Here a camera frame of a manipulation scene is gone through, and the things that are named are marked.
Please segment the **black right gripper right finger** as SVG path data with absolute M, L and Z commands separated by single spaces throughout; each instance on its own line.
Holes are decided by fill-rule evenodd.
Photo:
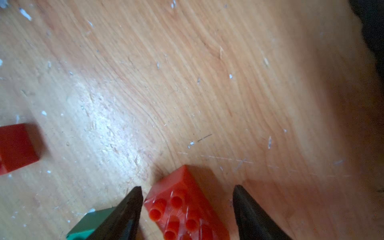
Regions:
M 233 208 L 241 240 L 291 240 L 241 185 L 233 191 Z

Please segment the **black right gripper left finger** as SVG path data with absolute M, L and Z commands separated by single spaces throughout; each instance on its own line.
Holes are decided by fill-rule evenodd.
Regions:
M 143 201 L 142 188 L 140 186 L 134 187 L 87 239 L 135 240 Z

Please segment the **wide red lego brick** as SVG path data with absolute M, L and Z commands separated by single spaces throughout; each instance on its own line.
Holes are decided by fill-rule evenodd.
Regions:
M 144 207 L 165 240 L 230 239 L 186 165 L 154 184 Z

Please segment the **small red lego brick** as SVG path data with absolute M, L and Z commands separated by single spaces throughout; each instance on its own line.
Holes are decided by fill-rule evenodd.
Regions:
M 39 160 L 26 124 L 1 127 L 1 175 Z

